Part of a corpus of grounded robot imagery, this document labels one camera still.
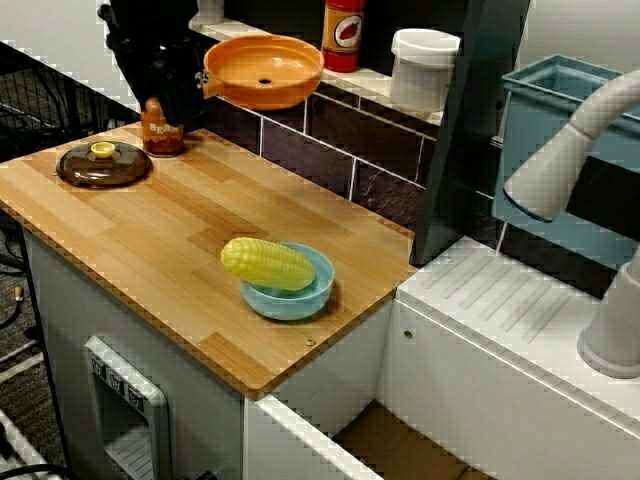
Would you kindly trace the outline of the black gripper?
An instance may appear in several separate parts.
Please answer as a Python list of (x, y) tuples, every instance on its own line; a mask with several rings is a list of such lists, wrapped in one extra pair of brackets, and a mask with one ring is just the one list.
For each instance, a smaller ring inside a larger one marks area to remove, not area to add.
[(115, 55), (136, 98), (159, 96), (170, 125), (184, 125), (203, 109), (199, 45), (195, 34), (153, 39), (108, 34), (107, 46)]

